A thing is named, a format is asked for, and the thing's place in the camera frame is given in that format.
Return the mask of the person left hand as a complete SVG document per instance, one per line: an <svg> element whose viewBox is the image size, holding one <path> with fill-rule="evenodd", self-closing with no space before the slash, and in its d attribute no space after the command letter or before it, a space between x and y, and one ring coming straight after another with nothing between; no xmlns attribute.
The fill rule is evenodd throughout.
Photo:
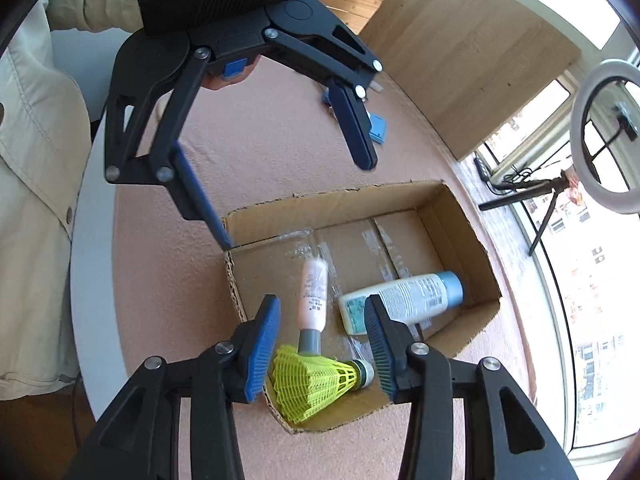
<svg viewBox="0 0 640 480"><path fill-rule="evenodd" d="M254 72L261 58L260 55L256 55L252 62L248 62L246 58L236 60L230 63L230 68L224 68L220 73L212 72L213 64L207 63L201 87L216 91L232 86L232 84L239 84Z"/></svg>

